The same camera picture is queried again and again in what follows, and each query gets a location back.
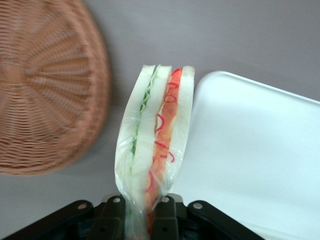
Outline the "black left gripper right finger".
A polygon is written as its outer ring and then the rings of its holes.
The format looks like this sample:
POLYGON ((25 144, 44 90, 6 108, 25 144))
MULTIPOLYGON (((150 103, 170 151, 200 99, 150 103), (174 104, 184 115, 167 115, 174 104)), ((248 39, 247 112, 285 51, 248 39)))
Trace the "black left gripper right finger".
POLYGON ((185 206, 167 195, 154 209, 151 240, 262 240, 235 219, 203 200, 185 206))

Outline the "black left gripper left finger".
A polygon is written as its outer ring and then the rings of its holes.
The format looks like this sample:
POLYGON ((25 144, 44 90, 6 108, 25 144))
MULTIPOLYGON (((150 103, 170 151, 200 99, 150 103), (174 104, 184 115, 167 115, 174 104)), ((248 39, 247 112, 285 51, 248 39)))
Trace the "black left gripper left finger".
POLYGON ((125 200, 112 195, 94 206, 87 200, 63 208, 5 237, 6 240, 123 240, 125 200))

